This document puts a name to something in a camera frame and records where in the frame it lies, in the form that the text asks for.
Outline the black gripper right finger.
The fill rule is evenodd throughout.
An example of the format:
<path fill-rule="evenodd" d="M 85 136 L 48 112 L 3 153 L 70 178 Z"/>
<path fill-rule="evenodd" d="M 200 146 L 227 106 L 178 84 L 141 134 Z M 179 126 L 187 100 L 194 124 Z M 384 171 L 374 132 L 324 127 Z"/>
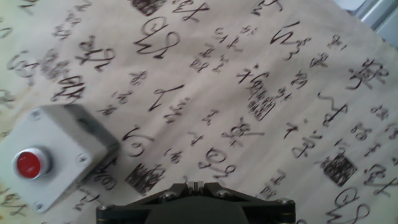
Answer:
<path fill-rule="evenodd" d="M 219 183 L 196 186 L 198 211 L 212 223 L 295 223 L 292 199 L 262 200 Z"/>

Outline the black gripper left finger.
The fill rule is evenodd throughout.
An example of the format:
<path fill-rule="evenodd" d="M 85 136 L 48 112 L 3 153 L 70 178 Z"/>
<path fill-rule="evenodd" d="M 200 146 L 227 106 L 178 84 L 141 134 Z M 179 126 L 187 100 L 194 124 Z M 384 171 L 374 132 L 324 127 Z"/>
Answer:
<path fill-rule="evenodd" d="M 96 209 L 96 224 L 145 223 L 153 209 L 192 196 L 194 190 L 195 183 L 173 184 L 166 190 L 127 205 L 100 205 Z"/>

